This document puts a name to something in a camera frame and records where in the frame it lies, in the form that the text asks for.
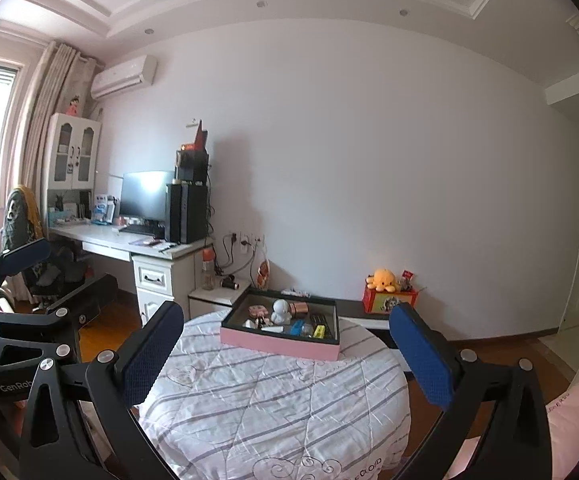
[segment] blue gripper pad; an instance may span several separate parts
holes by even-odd
[[[430,404],[447,410],[454,396],[455,351],[435,334],[408,303],[389,315],[389,334],[412,369]]]
[[[141,329],[119,348],[116,378],[128,408],[145,401],[174,345],[183,332],[181,307],[165,301]]]

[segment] pink pillow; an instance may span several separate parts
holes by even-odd
[[[552,440],[552,479],[563,480],[579,461],[579,382],[547,407],[547,420]],[[476,450],[479,437],[463,442],[446,479],[465,470]]]

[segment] computer monitor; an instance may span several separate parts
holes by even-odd
[[[166,184],[170,184],[173,178],[173,171],[138,171],[123,174],[119,214],[165,222]]]

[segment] black computer tower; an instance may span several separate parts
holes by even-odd
[[[183,182],[167,184],[166,241],[191,244],[207,236],[208,188]]]

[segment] desk drawer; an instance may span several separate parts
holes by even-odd
[[[134,279],[137,287],[173,296],[172,269],[169,266],[160,266],[135,259]]]
[[[113,249],[111,247],[93,244],[90,242],[83,242],[83,250],[87,251],[88,253],[100,254],[101,256],[109,256],[110,258],[115,258],[116,260],[123,260],[124,262],[130,262],[132,260],[130,253],[127,251],[121,251],[120,249]]]

